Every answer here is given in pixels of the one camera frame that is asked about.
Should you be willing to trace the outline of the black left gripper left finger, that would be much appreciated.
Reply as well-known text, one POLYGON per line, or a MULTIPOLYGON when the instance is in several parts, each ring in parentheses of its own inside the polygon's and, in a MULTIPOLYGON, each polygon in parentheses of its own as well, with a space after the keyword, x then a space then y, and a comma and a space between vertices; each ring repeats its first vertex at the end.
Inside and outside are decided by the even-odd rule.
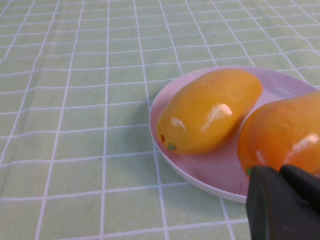
POLYGON ((256 166, 251 171, 246 212, 253 240, 320 238, 320 214, 271 167, 256 166))

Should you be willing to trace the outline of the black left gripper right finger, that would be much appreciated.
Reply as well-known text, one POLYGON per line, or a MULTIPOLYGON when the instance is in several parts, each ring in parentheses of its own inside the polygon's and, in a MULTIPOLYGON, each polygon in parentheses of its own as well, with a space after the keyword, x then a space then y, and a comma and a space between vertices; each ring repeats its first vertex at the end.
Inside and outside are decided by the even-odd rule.
POLYGON ((282 166, 280 175, 284 177, 294 192, 319 215, 320 179, 294 165, 282 166))

